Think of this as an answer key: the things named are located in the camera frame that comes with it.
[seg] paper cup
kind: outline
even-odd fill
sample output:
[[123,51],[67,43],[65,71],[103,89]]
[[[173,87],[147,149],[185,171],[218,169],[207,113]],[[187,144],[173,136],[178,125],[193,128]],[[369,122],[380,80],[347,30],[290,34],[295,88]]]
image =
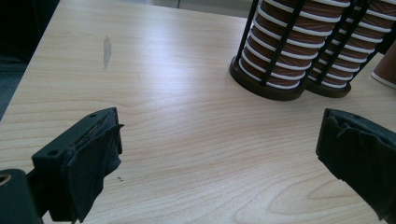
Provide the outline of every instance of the paper cup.
[[[293,11],[292,8],[289,7],[284,7],[281,4],[277,4],[276,2],[272,0],[266,0],[266,3],[261,4],[260,10],[268,14],[269,16],[276,18],[277,20],[283,21],[285,23],[288,23],[290,18],[291,18],[291,13]],[[304,14],[301,13],[300,16],[298,17],[297,21],[295,22],[294,26],[301,27],[305,30],[311,30],[311,31],[317,31],[317,32],[330,32],[332,28],[334,27],[334,24],[339,21],[340,18],[337,18],[336,20],[331,20],[327,19],[325,17],[311,17],[311,18],[316,18],[318,20],[313,20],[311,18],[307,18],[305,16],[308,16],[310,14]]]
[[[259,24],[257,19],[258,18],[253,20],[253,24],[254,24],[253,29],[257,28],[264,34],[269,35],[274,39],[277,39],[277,40],[281,39],[281,37],[284,33],[284,29],[282,29],[282,27],[279,27],[278,25],[276,25],[270,21],[266,21],[266,20],[262,21],[262,24]],[[307,50],[311,50],[311,49],[320,49],[321,47],[324,46],[325,42],[323,40],[321,43],[309,43],[309,39],[303,39],[298,35],[293,36],[293,32],[291,32],[290,38],[287,40],[287,43],[292,44],[297,47],[306,48]]]
[[[265,73],[265,69],[255,66],[255,63],[250,61],[248,57],[243,53],[242,58],[239,61],[239,66],[241,69],[251,78],[256,81],[262,81],[262,76]],[[275,77],[276,73],[272,73],[267,81],[267,85],[281,89],[281,90],[291,90],[296,88],[300,84],[300,80],[286,80],[283,78]]]
[[[263,32],[257,27],[253,27],[249,32],[249,38],[259,43],[264,48],[275,51],[278,48],[279,39],[275,39]],[[300,59],[314,59],[318,56],[318,49],[307,49],[299,46],[286,43],[281,52],[283,55]]]
[[[325,53],[331,55],[332,57],[334,55],[334,52],[332,52],[329,49],[326,49]],[[348,57],[348,56],[342,54],[342,52],[337,57],[339,59],[342,59],[342,60],[345,60],[345,61],[348,61],[348,62],[352,62],[352,63],[358,63],[358,64],[365,63],[367,61],[367,58],[363,58],[363,59],[357,59],[357,58],[354,58],[354,57],[351,58],[351,57]]]
[[[335,41],[333,41],[333,43],[334,44],[340,43],[341,41],[343,41],[344,38],[345,38],[345,35],[338,33],[335,35],[335,37],[334,37]],[[346,42],[346,44],[352,48],[355,48],[355,49],[366,49],[367,51],[371,51],[371,50],[375,49],[375,46],[377,43],[361,40],[361,39],[356,38],[355,36],[351,36],[348,39],[348,41]]]
[[[334,43],[331,43],[329,45],[329,47],[327,47],[328,50],[335,52],[336,50],[338,50],[338,46],[335,45]],[[343,48],[341,50],[341,54],[342,55],[346,55],[349,58],[355,58],[355,59],[367,59],[367,57],[369,56],[369,52],[365,51],[365,52],[361,52],[361,51],[356,51],[354,49],[347,49],[347,48]]]
[[[312,71],[311,74],[308,76],[308,78],[313,81],[317,81],[318,76],[319,76],[319,73],[317,71]],[[347,85],[347,82],[326,76],[325,78],[323,78],[321,85],[324,85],[324,86],[327,86],[330,88],[334,88],[334,89],[342,89]]]
[[[251,35],[247,39],[246,47],[248,49],[257,51],[262,57],[265,57],[267,59],[272,59],[276,51],[276,48],[261,41],[255,35]],[[313,59],[312,56],[300,56],[282,51],[281,54],[279,55],[278,62],[290,66],[307,67],[309,66],[309,64],[311,64],[312,59]]]
[[[325,64],[325,65],[328,64],[328,62],[326,62],[326,61],[324,61],[324,60],[322,60],[322,59],[319,59],[318,62],[319,62],[319,63],[322,63],[322,64]],[[342,66],[342,65],[338,65],[338,64],[336,64],[336,63],[334,63],[334,64],[332,65],[332,67],[333,67],[333,68],[336,68],[336,69],[339,69],[339,70],[341,70],[341,71],[352,72],[352,73],[358,72],[359,69],[360,69],[359,67],[356,67],[356,68],[347,68],[347,67],[344,67],[344,66]]]
[[[327,62],[329,62],[332,59],[332,55],[325,52],[324,54],[322,54],[320,59],[327,63]],[[341,58],[338,57],[335,60],[334,65],[338,65],[339,67],[342,67],[342,68],[345,68],[345,69],[350,69],[349,71],[351,71],[351,70],[355,70],[356,68],[359,68],[361,63],[347,61],[345,59],[341,59]]]
[[[345,22],[343,24],[343,26],[341,27],[341,29],[343,29],[344,31],[347,31],[351,27],[352,27],[351,23]],[[379,41],[382,41],[382,37],[386,33],[390,32],[390,29],[383,29],[383,30],[386,31],[386,32],[381,32],[381,31],[378,31],[378,30],[374,30],[374,29],[371,29],[371,28],[368,28],[368,27],[361,26],[359,24],[356,27],[356,29],[354,31],[354,34],[355,35],[362,35],[362,36],[366,36],[366,37],[369,37],[369,38],[372,38],[372,39],[378,39]]]
[[[277,17],[275,17],[275,15],[270,15],[267,12],[263,11],[260,7],[257,8],[258,10],[258,22],[263,21],[263,20],[267,20],[270,22],[273,22],[275,24],[277,24],[278,26],[282,27],[283,30],[286,29],[287,23],[284,21],[279,20]],[[321,31],[314,31],[314,30],[310,30],[310,29],[305,29],[299,26],[294,25],[292,28],[293,31],[296,31],[297,34],[299,33],[301,36],[320,36],[320,37],[324,37],[326,38],[328,35],[330,35],[332,33],[332,31],[327,31],[327,32],[321,32]]]
[[[349,15],[349,18],[354,20],[358,15],[357,10],[353,10],[351,14]],[[383,15],[380,13],[375,13],[372,10],[367,10],[367,12],[364,14],[363,18],[361,18],[361,21],[373,26],[381,27],[384,29],[390,29],[394,23],[393,20],[390,20],[391,17],[387,15]]]
[[396,89],[396,42],[390,46],[387,53],[376,66],[372,77],[379,82]]
[[[353,22],[353,20],[351,20],[351,19],[347,19],[346,21],[349,22],[349,23]],[[378,31],[378,32],[382,32],[382,33],[389,33],[391,31],[391,29],[386,29],[386,28],[382,28],[382,27],[378,27],[378,26],[373,26],[373,25],[370,25],[370,24],[362,22],[362,21],[359,22],[359,26],[362,26],[362,27],[367,28],[367,29],[375,30],[375,31]]]
[[[334,40],[332,40],[332,44],[335,45],[335,46],[339,46],[340,42],[334,39]],[[348,43],[346,43],[344,48],[345,49],[354,50],[354,51],[357,51],[357,52],[361,52],[361,53],[367,53],[367,54],[371,54],[371,53],[373,53],[375,51],[375,49],[362,49],[362,48],[354,47],[354,46],[348,45]]]
[[391,17],[396,17],[396,1],[381,1],[381,0],[373,0],[369,6],[369,9]]
[[[254,57],[255,59],[257,58],[257,61],[255,60],[255,64],[257,64],[262,68],[265,68],[265,66],[263,66],[264,64],[263,62],[267,62],[267,63],[271,62],[274,53],[271,50],[265,48],[254,49],[253,47],[250,46],[250,43],[249,41],[246,43],[245,50],[247,51],[245,51],[245,54]],[[311,66],[311,61],[293,59],[288,56],[280,55],[278,60],[276,61],[276,65],[279,67],[288,68],[292,70],[305,70]]]
[[[321,71],[325,68],[323,63],[317,63],[313,70],[317,71],[317,73],[321,74]],[[333,77],[339,80],[349,81],[353,78],[353,72],[346,72],[337,68],[331,67],[327,74],[329,77]]]
[[[263,79],[266,70],[250,61],[245,54],[243,54],[241,64],[244,65],[244,67],[255,77],[255,79]],[[284,80],[300,80],[304,77],[304,75],[305,71],[295,71],[276,66],[273,70],[273,73],[271,74],[271,77],[278,77]]]
[[[295,0],[275,0],[279,4],[295,8],[298,1]],[[312,15],[317,15],[327,18],[338,18],[344,11],[345,7],[349,6],[349,1],[306,1],[302,12]]]
[[[343,29],[340,29],[339,34],[346,35],[347,31],[343,30]],[[359,40],[375,43],[375,44],[379,44],[379,43],[382,42],[382,38],[372,38],[372,37],[368,37],[368,36],[365,36],[365,35],[359,35],[356,32],[354,32],[352,34],[352,37],[355,37],[355,38],[357,38]]]

